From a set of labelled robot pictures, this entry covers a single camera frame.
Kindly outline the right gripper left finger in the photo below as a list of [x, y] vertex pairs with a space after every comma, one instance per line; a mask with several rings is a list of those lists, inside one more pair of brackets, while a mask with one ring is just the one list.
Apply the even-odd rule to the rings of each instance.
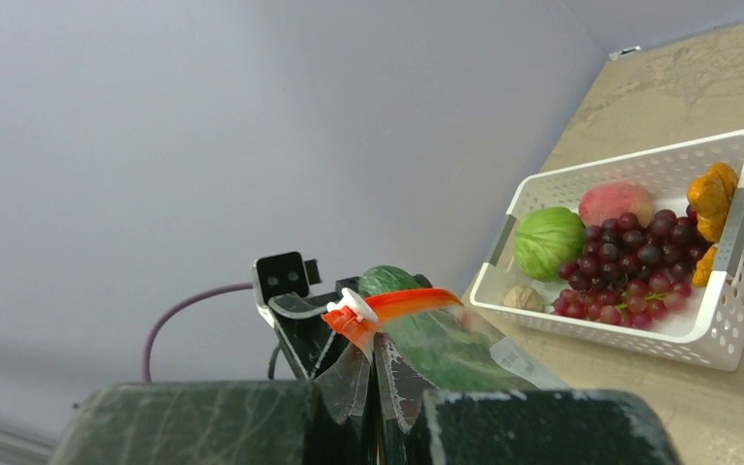
[[317, 434], [323, 464], [372, 462], [372, 366], [350, 344], [316, 380], [323, 400], [323, 420]]

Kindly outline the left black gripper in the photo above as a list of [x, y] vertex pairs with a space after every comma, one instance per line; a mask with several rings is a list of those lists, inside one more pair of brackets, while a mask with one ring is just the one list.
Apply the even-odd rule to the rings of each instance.
[[280, 352], [295, 377], [312, 380], [326, 371], [349, 345], [346, 338], [336, 335], [321, 318], [326, 305], [341, 297], [342, 289], [370, 296], [431, 286], [422, 274], [395, 274], [391, 278], [382, 274], [362, 274], [338, 280], [330, 293], [308, 297], [296, 293], [274, 296], [268, 300], [267, 308]]

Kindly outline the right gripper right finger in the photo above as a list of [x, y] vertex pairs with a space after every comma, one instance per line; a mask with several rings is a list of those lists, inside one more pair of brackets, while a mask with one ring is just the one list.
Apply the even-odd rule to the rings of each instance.
[[438, 464], [437, 390], [386, 334], [374, 338], [381, 453], [385, 464]]

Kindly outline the green cucumber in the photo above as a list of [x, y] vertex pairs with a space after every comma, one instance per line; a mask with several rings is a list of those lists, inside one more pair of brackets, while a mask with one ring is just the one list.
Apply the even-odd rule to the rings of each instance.
[[386, 334], [417, 371], [438, 388], [536, 390], [519, 371], [510, 371], [491, 349], [504, 334], [476, 311], [453, 305], [396, 318], [365, 334], [360, 349], [373, 355], [377, 334]]

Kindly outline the clear zip bag orange zipper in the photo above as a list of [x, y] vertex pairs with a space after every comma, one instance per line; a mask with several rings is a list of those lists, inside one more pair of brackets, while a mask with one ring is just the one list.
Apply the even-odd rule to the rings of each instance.
[[559, 389], [569, 385], [452, 292], [412, 289], [363, 297], [345, 288], [325, 323], [369, 359], [395, 372], [409, 365], [437, 388]]

